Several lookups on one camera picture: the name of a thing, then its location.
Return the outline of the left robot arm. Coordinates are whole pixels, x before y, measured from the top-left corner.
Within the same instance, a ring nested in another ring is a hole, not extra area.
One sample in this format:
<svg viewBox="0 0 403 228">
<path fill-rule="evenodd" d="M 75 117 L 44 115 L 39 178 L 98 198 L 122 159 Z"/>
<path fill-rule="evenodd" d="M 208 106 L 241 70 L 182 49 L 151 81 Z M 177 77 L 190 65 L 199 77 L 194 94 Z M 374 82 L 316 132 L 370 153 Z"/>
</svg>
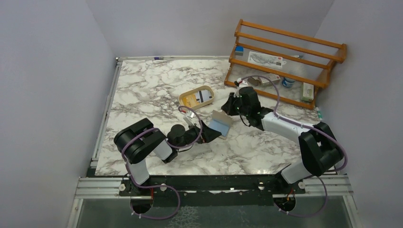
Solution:
<svg viewBox="0 0 403 228">
<path fill-rule="evenodd" d="M 133 180 L 131 188 L 136 194 L 144 195 L 149 190 L 150 174 L 145 159 L 150 153 L 169 163 L 177 157 L 181 148 L 192 147 L 193 143 L 209 143 L 221 136 L 221 132 L 204 122 L 201 124 L 201 127 L 194 125 L 187 130 L 183 125 L 176 124 L 165 135 L 149 119 L 144 118 L 117 133 L 114 143 L 125 161 Z"/>
</svg>

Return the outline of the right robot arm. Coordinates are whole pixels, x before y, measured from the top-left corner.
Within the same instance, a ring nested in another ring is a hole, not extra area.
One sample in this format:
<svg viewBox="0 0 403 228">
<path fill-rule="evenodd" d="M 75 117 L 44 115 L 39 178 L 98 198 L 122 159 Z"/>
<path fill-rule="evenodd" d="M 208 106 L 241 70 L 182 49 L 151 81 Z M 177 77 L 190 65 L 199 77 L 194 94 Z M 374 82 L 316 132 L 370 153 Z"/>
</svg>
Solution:
<svg viewBox="0 0 403 228">
<path fill-rule="evenodd" d="M 229 116 L 245 117 L 249 126 L 276 133 L 299 145 L 301 159 L 276 174 L 274 187 L 280 193 L 288 192 L 301 179 L 321 176 L 345 157 L 326 123 L 307 125 L 283 117 L 263 107 L 251 86 L 230 93 L 221 110 Z"/>
</svg>

